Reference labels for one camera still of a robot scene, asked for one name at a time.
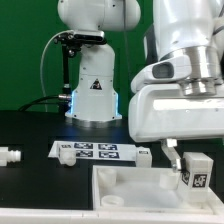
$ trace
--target black cable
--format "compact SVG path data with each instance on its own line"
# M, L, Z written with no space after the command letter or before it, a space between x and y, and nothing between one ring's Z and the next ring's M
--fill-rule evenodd
M213 33L213 35L215 36L216 34L218 34L219 32L224 30L224 26L220 26L218 29L216 29Z
M129 44L128 44L128 34L127 34L127 2L126 0L123 0L123 16L124 16L124 42L125 42L125 54L126 54L126 63L127 63L127 69L128 69L128 96L129 98L132 95L130 84L132 81L132 69L131 69L131 63L130 63L130 52L129 52Z
M25 104L23 105L22 107L20 107L18 109L18 111L26 111L28 108L30 108L31 106L35 105L35 104L39 104L40 102L42 101L46 101L46 100L50 100L50 99L58 99L58 96L57 95L54 95L54 96L46 96L46 97L42 97L40 99L37 99L37 100L34 100L28 104Z
M223 4L223 6L222 6L222 10L221 10L221 12L220 12L220 14L219 14L219 17L222 17L223 14L224 14L224 4Z

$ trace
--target green wall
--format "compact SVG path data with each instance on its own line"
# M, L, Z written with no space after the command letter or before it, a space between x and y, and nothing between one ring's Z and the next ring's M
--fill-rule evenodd
M42 97L39 66L48 40L67 29L57 14L58 0L0 0L0 110L17 110ZM152 23L152 0L138 0L142 18L128 32L132 77L144 67L143 35ZM116 53L114 88L120 95L119 111L128 114L130 85L123 33L107 32ZM70 60L71 82L77 85L80 57ZM51 44L44 66L47 95L61 93L61 46ZM35 106L32 110L44 111Z

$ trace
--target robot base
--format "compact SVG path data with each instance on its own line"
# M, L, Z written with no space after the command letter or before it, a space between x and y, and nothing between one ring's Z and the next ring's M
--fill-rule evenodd
M86 120L80 120L76 118L66 117L66 122L70 124L74 124L80 127L85 128L108 128L108 127L114 127L119 126L122 123L122 119L114 119L111 121L86 121Z

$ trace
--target warning label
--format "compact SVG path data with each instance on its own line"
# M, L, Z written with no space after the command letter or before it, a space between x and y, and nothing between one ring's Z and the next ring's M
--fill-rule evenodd
M96 81L92 84L90 89L102 90L102 87L101 87L100 82L99 82L98 79L96 79Z

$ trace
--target sticker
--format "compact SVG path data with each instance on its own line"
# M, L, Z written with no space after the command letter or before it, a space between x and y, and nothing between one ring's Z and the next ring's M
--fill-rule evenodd
M99 157L104 159L119 159L118 152L99 152Z
M96 79L96 81L92 84L90 89L102 90L102 87L101 87L100 82L99 82L98 79Z
M61 147L62 147L63 149L68 149L68 148L71 148L71 145L61 145Z
M189 183L189 180L190 180L190 172L186 171L182 174L182 181L188 185Z
M110 145L110 144L98 144L98 148L100 150L117 151L117 146L116 145Z
M76 157L93 157L93 151L87 151L87 150L77 150L76 151Z
M194 188L205 188L207 177L208 177L207 174L195 174L193 187Z
M149 154L147 151L139 151L139 154Z
M93 149L93 144L90 143L75 143L74 145L77 149Z

